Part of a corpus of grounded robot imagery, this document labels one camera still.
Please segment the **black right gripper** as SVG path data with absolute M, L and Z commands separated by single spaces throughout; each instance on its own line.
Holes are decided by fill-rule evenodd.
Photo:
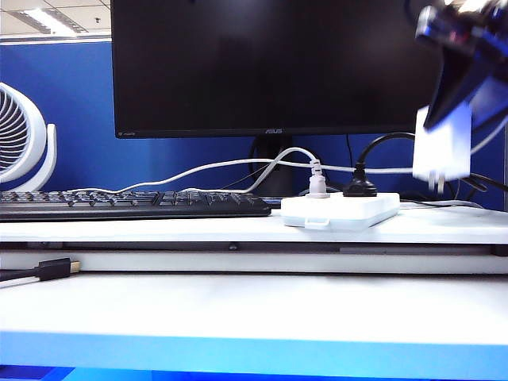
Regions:
M 500 122 L 507 115 L 507 82 L 488 76 L 507 75 L 507 2 L 428 1 L 414 15 L 414 29 L 440 63 L 424 127 L 436 127 L 475 91 L 472 132 Z

